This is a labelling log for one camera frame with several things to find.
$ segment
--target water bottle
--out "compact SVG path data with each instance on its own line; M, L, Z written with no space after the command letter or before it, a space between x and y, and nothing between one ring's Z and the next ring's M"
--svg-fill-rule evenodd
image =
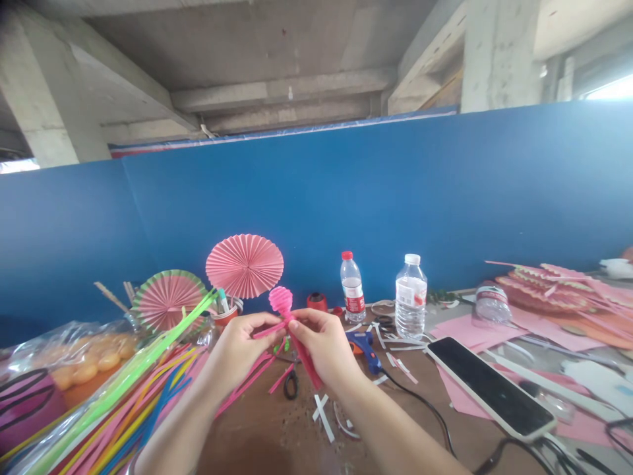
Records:
M478 327L505 325L512 320L512 312L508 307L508 297L503 289L487 280L477 287L475 293L475 311L473 324Z
M354 262L354 254L350 251L343 253L341 264L341 284L345 294L346 319L349 322L362 322L365 320L365 297L361 282L361 271Z
M421 340L427 304L427 277L420 256L404 256L404 268L396 277L396 328L402 338Z

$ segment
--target blue wall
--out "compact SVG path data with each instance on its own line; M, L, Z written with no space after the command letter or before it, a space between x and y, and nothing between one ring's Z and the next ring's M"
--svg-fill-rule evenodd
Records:
M0 175L0 346L121 312L122 282L157 272L120 160Z
M368 301L393 296L411 252L434 288L506 271L485 259L594 269L633 243L631 130L632 102L576 102L0 176L0 315L119 316L94 280L207 282L213 246L240 233L279 246L297 305L342 303L348 249Z

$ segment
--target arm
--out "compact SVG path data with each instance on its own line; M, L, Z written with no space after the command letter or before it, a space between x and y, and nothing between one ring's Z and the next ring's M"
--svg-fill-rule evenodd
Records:
M286 331L253 340L251 333L281 320L269 313L231 320L200 375L138 456L136 475L192 473L222 401L244 380L255 360Z
M341 321L313 309L294 311L292 335L310 352L316 371L344 407L382 473L467 474L468 471L417 425L358 366Z

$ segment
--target pink cardstock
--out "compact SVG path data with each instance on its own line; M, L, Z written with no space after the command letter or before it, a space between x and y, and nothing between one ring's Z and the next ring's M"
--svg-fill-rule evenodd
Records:
M581 352L600 346L606 346L604 343L592 338L566 332L556 323L536 313L521 310L513 306L510 306L510 310L512 310L512 322L515 325L529 330L533 334L548 338L568 350Z
M440 372L440 376L444 382L444 386L446 387L446 392L448 393L456 411L483 419L493 419L474 399L470 397L467 392L462 389L461 386L459 386L459 384L455 382L453 378L451 378L451 376L447 374L447 372L445 372L445 370L441 367L437 367L437 369ZM515 383L521 381L522 379L520 376L508 371L507 369L500 372L503 373L504 376L513 380ZM580 392L583 395L589 395L589 391L587 391L587 389L583 386L579 386L573 379L565 375L545 373L542 371L534 372L562 386L572 389L573 391ZM558 423L555 434L596 445L603 445L605 447L613 446L605 433L605 423L579 409L576 409L574 421L571 424L563 424L562 422ZM633 447L633 437L628 438L628 444Z
M529 333L522 329L507 327L506 325L475 327L471 320L471 316L466 315L465 317L445 321L437 325L435 330L431 331L431 334L435 338L451 336L473 352L479 353L500 343L512 340L517 336Z

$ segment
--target white bottle cap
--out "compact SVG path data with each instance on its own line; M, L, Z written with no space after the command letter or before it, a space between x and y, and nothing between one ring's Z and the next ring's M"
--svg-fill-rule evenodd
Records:
M420 265L420 256L418 254L405 254L404 263L409 265Z

